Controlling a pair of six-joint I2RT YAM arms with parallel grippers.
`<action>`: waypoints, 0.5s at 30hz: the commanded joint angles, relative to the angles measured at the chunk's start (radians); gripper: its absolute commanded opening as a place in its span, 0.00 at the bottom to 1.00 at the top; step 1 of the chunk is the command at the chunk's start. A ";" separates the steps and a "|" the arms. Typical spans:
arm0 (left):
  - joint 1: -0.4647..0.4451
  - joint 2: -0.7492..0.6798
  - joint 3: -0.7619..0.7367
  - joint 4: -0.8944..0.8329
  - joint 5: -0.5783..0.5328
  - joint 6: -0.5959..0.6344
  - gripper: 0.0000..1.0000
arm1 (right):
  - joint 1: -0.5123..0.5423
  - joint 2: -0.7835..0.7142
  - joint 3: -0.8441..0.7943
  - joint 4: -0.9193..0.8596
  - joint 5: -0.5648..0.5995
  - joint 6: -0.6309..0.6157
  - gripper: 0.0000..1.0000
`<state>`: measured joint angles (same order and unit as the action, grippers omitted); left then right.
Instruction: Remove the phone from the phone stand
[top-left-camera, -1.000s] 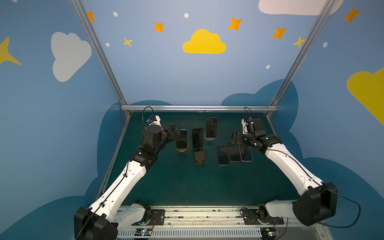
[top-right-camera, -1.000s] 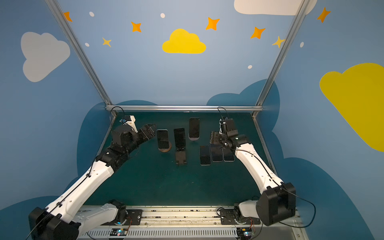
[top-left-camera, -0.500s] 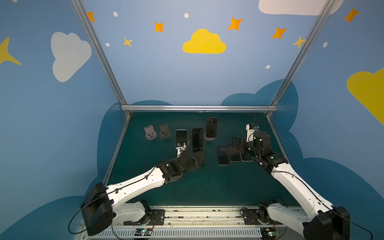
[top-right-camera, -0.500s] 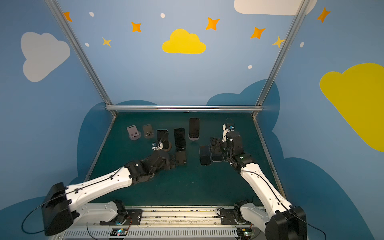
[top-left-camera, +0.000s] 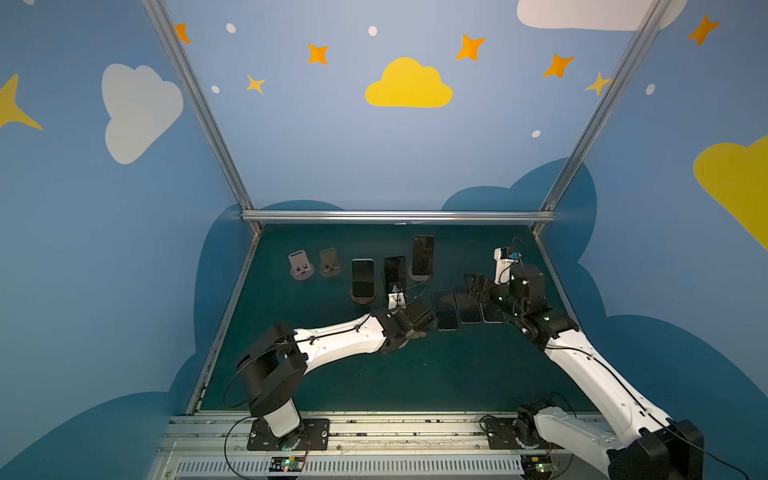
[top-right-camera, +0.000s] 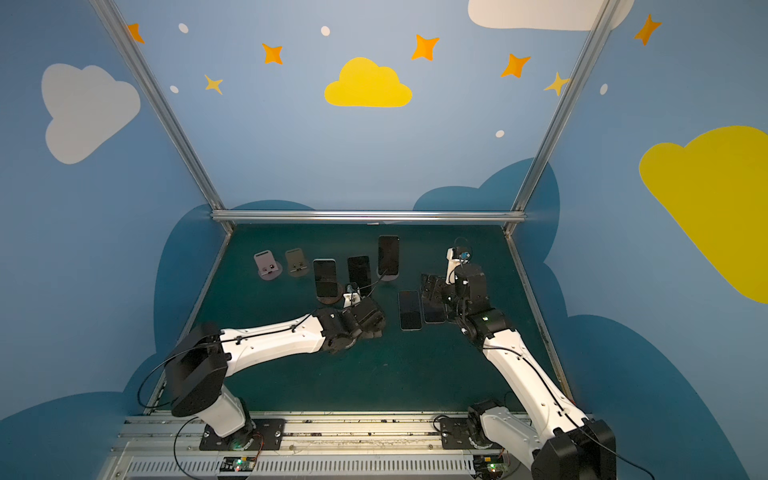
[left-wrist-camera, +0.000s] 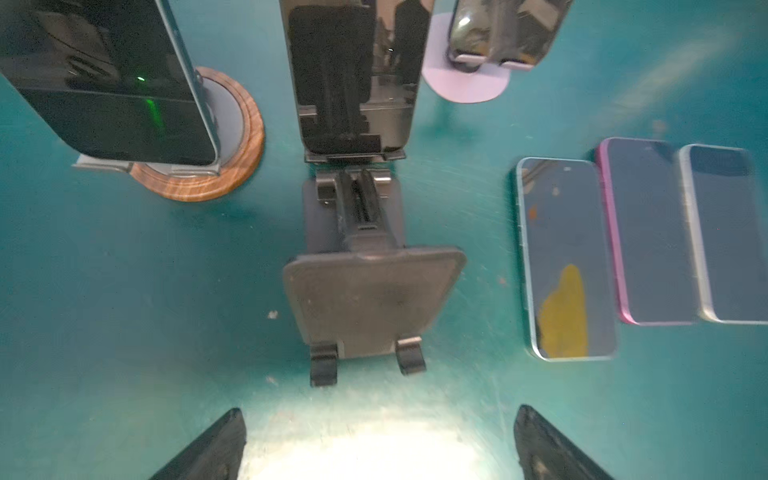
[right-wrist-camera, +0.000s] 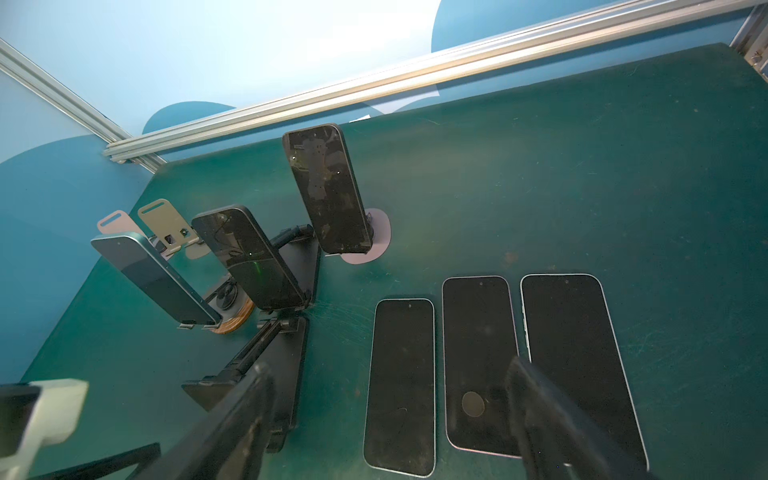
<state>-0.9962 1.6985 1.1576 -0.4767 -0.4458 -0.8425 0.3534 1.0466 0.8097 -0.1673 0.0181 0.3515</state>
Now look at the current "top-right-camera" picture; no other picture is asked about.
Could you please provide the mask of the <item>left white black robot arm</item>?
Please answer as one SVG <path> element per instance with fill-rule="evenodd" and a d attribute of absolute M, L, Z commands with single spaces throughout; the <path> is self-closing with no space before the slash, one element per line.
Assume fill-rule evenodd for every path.
<path fill-rule="evenodd" d="M 171 414 L 196 417 L 228 450 L 245 450 L 256 438 L 255 422 L 245 402 L 224 385 L 226 378 L 283 357 L 337 353 L 360 339 L 381 336 L 385 326 L 384 312 L 371 298 L 341 310 L 323 307 L 300 318 L 250 329 L 200 324 L 163 365 Z"/>

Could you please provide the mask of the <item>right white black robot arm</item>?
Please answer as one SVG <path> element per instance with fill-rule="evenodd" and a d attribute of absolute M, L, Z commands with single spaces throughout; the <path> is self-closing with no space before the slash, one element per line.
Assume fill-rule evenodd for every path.
<path fill-rule="evenodd" d="M 614 479 L 616 439 L 549 378 L 504 313 L 493 307 L 482 269 L 455 264 L 443 277 L 424 275 L 422 299 L 441 307 L 500 372 L 524 407 L 524 423 L 496 401 L 469 410 L 470 437 L 479 448 L 497 444 L 535 479 Z"/>

